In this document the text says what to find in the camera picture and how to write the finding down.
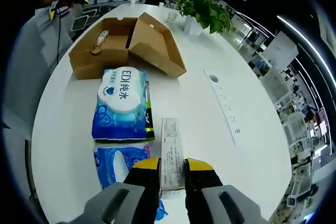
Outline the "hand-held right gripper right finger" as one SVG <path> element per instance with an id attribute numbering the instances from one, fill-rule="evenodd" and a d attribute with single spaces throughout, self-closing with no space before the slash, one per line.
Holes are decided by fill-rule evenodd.
<path id="1" fill-rule="evenodd" d="M 185 207 L 190 223 L 267 223 L 260 206 L 232 185 L 223 185 L 204 161 L 184 161 Z"/>

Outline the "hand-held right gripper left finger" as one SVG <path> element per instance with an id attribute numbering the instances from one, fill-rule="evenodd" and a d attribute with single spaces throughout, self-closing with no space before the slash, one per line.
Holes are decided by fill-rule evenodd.
<path id="1" fill-rule="evenodd" d="M 160 202 L 160 159 L 137 162 L 124 182 L 90 198 L 69 223 L 154 223 Z"/>

